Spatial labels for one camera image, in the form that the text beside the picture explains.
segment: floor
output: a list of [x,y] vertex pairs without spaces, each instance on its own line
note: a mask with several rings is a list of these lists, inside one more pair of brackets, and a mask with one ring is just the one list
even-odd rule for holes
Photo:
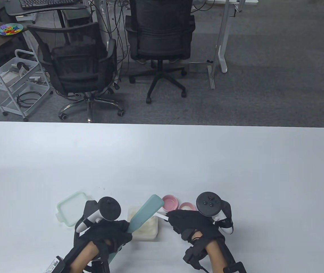
[[[189,61],[212,58],[223,9],[197,12]],[[53,12],[40,13],[40,26],[53,27]],[[176,78],[188,97],[166,81],[145,103],[151,78],[119,83],[113,95],[125,107],[96,109],[95,122],[158,123],[238,126],[324,127],[324,0],[260,0],[233,20],[226,52],[229,71],[215,76],[210,89],[207,73]],[[76,109],[61,121],[57,111],[67,100],[47,98],[30,117],[31,122],[86,122],[86,111]],[[10,114],[0,121],[21,121]]]

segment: black keyboard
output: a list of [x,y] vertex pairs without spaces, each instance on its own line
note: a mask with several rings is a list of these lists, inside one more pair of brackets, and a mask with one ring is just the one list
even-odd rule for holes
[[48,8],[76,3],[77,0],[19,0],[23,9]]

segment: pink dish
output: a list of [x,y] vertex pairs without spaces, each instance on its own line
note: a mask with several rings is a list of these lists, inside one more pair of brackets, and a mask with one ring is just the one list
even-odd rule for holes
[[182,203],[178,209],[180,209],[180,210],[196,210],[195,206],[189,202]]
[[170,212],[172,210],[176,210],[178,208],[178,200],[175,196],[173,195],[166,195],[162,198],[164,201],[163,209],[166,212]]

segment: hand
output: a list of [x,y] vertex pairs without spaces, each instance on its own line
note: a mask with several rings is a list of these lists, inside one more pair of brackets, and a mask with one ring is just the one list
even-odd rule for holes
[[101,220],[98,224],[93,224],[79,239],[92,241],[100,252],[105,244],[107,244],[110,254],[116,252],[120,246],[132,240],[132,234],[127,233],[128,227],[129,223],[125,220]]
[[197,238],[196,231],[201,232],[204,237],[221,237],[219,227],[213,224],[211,217],[203,216],[198,211],[193,210],[173,210],[166,214],[168,222],[173,227],[173,230],[181,234],[183,240],[192,242]]

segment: black mesh office chair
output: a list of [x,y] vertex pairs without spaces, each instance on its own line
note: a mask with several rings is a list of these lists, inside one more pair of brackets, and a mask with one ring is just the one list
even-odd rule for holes
[[97,97],[100,92],[113,93],[116,73],[116,43],[109,40],[108,50],[102,43],[98,23],[89,23],[70,28],[42,28],[29,26],[39,44],[38,59],[49,73],[53,87],[63,96],[69,93],[84,93],[84,98],[61,108],[58,113],[64,120],[67,109],[87,102],[87,119],[93,122],[93,103],[115,105],[118,115],[123,116],[123,107],[114,100]]
[[130,0],[131,16],[126,17],[130,56],[132,59],[157,60],[157,70],[129,76],[135,83],[139,76],[155,75],[149,88],[146,103],[152,102],[150,95],[160,78],[165,78],[182,90],[186,88],[167,73],[181,71],[184,67],[163,70],[163,60],[188,59],[191,55],[192,32],[195,17],[191,15],[192,0]]

